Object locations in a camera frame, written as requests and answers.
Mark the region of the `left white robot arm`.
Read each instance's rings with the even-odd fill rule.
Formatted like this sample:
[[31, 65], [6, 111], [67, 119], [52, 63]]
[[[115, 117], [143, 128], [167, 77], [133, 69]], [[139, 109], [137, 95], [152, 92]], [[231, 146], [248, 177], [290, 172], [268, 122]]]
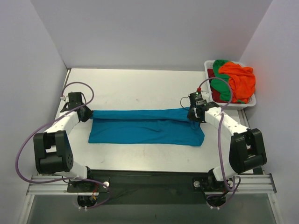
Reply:
[[94, 188], [94, 179], [88, 176], [88, 167], [75, 162], [68, 135], [80, 122], [93, 115], [83, 103], [66, 103], [59, 117], [42, 133], [33, 137], [36, 169], [43, 175], [57, 174], [78, 180], [83, 192]]

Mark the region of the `blue t shirt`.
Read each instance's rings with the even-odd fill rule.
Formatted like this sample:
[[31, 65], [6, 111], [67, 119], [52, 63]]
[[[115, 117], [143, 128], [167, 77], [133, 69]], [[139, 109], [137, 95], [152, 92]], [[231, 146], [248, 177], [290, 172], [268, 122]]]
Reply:
[[173, 144], [200, 147], [204, 132], [182, 108], [165, 110], [96, 110], [89, 143]]

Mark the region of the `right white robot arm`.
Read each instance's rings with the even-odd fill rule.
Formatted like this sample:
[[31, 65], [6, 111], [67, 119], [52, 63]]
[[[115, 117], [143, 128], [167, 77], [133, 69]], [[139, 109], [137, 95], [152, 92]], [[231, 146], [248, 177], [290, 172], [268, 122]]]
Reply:
[[238, 123], [217, 104], [211, 102], [191, 107], [187, 118], [217, 128], [219, 147], [223, 135], [230, 139], [228, 162], [224, 163], [220, 156], [220, 166], [213, 168], [213, 175], [207, 178], [207, 186], [211, 190], [221, 188], [224, 180], [266, 164], [267, 156], [261, 131]]

